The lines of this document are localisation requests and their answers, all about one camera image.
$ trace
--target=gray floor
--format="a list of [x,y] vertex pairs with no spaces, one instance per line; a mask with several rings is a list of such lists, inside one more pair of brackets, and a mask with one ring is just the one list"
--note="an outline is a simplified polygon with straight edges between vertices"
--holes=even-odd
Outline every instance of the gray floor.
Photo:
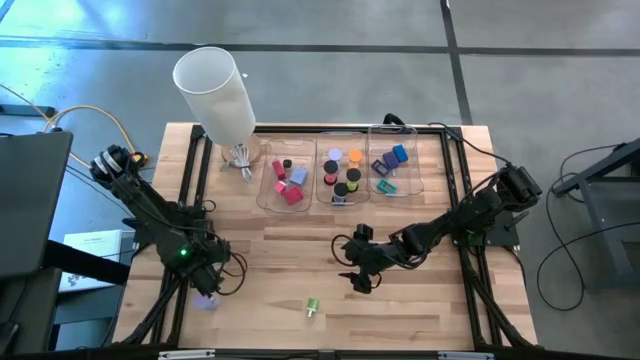
[[[640,47],[637,1],[450,0],[450,5],[459,46]],[[16,0],[0,23],[0,36],[447,45],[435,0]],[[166,122],[193,121],[170,76],[183,54],[0,47],[0,81],[38,104],[60,109],[101,106],[120,118],[138,148],[153,157]],[[411,123],[461,123],[447,54],[233,55],[248,75],[245,83],[262,122],[377,123],[394,112]],[[545,189],[558,177],[566,155],[629,141],[640,133],[640,57],[461,56],[461,64],[473,123],[488,125],[496,152],[526,166]],[[0,93],[0,103],[17,102]],[[39,119],[0,119],[3,132],[29,133],[42,125]],[[123,144],[109,120],[91,112],[69,115],[63,127],[74,132],[74,150],[85,159],[112,143]],[[579,170],[604,154],[585,154],[572,160],[568,170]],[[589,230],[579,204],[553,199],[551,211],[565,239]],[[66,177],[51,237],[123,227],[122,216],[93,190]],[[518,228],[540,343],[550,349],[638,357],[640,292],[587,293],[583,305],[572,312],[550,309],[535,288],[535,270],[557,244],[544,202]],[[593,244],[583,241],[573,251],[585,277],[597,276],[599,254]],[[554,257],[542,276],[542,290],[557,305],[568,305],[578,296],[578,279],[565,255]],[[61,336],[86,332],[78,330],[82,326],[61,331]]]

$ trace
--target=wooden tabletop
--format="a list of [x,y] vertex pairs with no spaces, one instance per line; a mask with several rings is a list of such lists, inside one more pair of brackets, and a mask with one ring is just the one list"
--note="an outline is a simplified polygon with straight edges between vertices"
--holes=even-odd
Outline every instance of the wooden tabletop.
[[[153,178],[153,187],[176,200],[185,166],[190,123],[167,125]],[[488,128],[465,126],[466,139],[492,150]],[[261,140],[280,137],[260,135]],[[313,139],[315,135],[298,136]],[[455,148],[451,146],[457,183],[461,184]],[[191,182],[193,199],[198,161]],[[399,202],[378,200],[345,208],[321,203],[314,196],[305,213],[278,214],[259,208],[262,165],[246,183],[238,171],[221,172],[221,149],[214,146],[204,199],[217,203],[210,216],[216,232],[243,254],[249,271],[236,294],[220,297],[215,311],[193,305],[199,294],[189,290],[180,338],[181,347],[357,350],[468,350],[473,347],[460,263],[448,239],[434,248],[417,270],[396,268],[383,273],[382,285],[370,295],[354,292],[339,272],[349,271],[333,259],[329,248],[337,234],[351,234],[367,223],[375,238],[412,222],[430,221],[449,207],[442,151],[437,137],[419,135],[419,163],[424,191]],[[493,158],[466,147],[472,182],[495,171]],[[522,335],[536,342],[527,295],[518,263],[502,248],[488,248],[494,297]],[[238,271],[229,265],[230,271]],[[163,267],[155,247],[135,258],[126,286],[114,341],[130,334],[158,296]],[[223,287],[231,289],[236,279]],[[308,318],[307,299],[319,299],[318,312]],[[486,311],[478,298],[483,334],[489,341]],[[164,336],[173,315],[169,304]]]

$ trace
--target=transparent container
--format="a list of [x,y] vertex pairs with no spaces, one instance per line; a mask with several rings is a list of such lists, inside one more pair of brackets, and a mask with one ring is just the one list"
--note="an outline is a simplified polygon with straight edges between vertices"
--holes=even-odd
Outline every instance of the transparent container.
[[[329,159],[329,151],[338,149],[342,152],[342,157],[338,162],[340,170],[336,173],[336,183],[347,182],[347,170],[350,168],[349,154],[352,151],[358,151],[361,159],[357,162],[357,169],[360,170],[360,180],[358,190],[350,192],[346,196],[345,202],[333,202],[333,186],[324,182],[324,176],[327,174],[324,170],[324,164]],[[318,134],[316,138],[316,198],[323,203],[348,206],[363,203],[369,200],[369,164],[367,162],[367,137],[363,133],[335,131],[324,132]]]
[[[393,147],[402,145],[407,153],[407,161],[382,177],[372,170],[371,166],[376,160],[385,163],[383,155],[393,152]],[[424,190],[420,178],[420,161],[418,159],[418,132],[411,126],[400,125],[376,125],[369,128],[367,137],[367,163],[369,167],[369,184],[371,191],[387,198],[406,197],[416,195]],[[378,189],[381,179],[385,179],[396,191],[393,194],[385,194]]]
[[[295,168],[307,170],[307,180],[300,189],[303,198],[293,205],[287,204],[284,196],[275,190],[278,178],[273,170],[273,162],[279,160],[282,163],[289,159],[292,166],[284,169],[287,174],[287,188],[298,186],[290,183],[288,179]],[[316,144],[306,139],[271,139],[265,145],[264,166],[262,170],[262,180],[260,182],[260,192],[256,198],[256,203],[263,209],[278,213],[303,212],[311,206],[313,196],[313,181],[315,179],[316,167]]]

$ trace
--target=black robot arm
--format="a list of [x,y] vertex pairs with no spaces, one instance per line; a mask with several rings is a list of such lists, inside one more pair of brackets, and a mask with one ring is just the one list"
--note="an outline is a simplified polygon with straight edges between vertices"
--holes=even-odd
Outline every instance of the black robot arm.
[[136,240],[155,244],[164,266],[211,296],[223,281],[222,268],[213,264],[229,261],[229,243],[213,231],[204,208],[169,202],[158,194],[139,176],[134,156],[112,145],[91,162],[91,174],[133,213],[135,218],[124,222],[136,229]]
[[[353,238],[349,238],[342,249],[351,262],[345,265],[358,266],[360,271],[340,276],[349,278],[355,291],[369,294],[374,288],[371,276],[377,276],[394,265],[407,270],[417,268],[445,235],[454,239],[483,237],[499,213],[524,211],[535,205],[542,193],[523,167],[516,168],[511,164],[505,165],[483,183],[486,181],[489,182],[487,187],[475,194],[472,191],[458,206],[435,220],[411,224],[390,234],[388,243],[372,243],[373,229],[359,224]],[[339,237],[346,236],[334,238],[332,250]]]

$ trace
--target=purple object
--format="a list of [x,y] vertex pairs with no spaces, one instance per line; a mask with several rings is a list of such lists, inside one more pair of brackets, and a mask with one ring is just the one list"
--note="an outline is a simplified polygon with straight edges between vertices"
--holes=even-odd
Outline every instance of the purple object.
[[371,168],[373,169],[373,171],[377,172],[378,175],[380,175],[381,177],[387,176],[389,171],[391,171],[391,169],[389,169],[387,165],[385,165],[380,160],[374,161],[373,164],[371,164]]
[[389,151],[388,153],[384,153],[384,155],[382,155],[382,158],[384,159],[384,162],[387,164],[387,167],[391,170],[400,166],[398,159],[396,159],[396,156],[393,155],[391,151]]
[[212,296],[211,298],[207,298],[206,296],[202,296],[200,294],[193,297],[193,306],[202,310],[215,310],[220,305],[220,300],[216,297]]
[[329,160],[340,161],[342,159],[342,151],[340,149],[329,150]]

